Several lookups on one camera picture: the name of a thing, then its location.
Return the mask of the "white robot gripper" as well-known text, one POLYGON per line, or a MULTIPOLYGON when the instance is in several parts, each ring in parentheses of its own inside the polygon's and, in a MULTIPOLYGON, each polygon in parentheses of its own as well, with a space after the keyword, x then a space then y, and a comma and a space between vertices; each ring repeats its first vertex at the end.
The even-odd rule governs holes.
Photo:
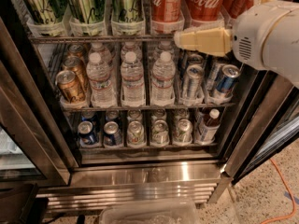
POLYGON ((281 0, 253 0, 231 29, 190 28, 175 32, 180 49, 224 57, 232 50, 242 63, 257 70, 297 71, 299 60, 299 4, 281 0))

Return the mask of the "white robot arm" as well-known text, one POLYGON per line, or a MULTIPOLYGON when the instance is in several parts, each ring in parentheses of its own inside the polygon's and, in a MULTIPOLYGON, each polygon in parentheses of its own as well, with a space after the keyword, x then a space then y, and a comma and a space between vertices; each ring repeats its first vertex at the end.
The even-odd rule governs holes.
POLYGON ((181 49, 236 59, 256 70, 273 71, 299 88, 299 4, 283 0, 254 0, 233 26, 176 32, 181 49))

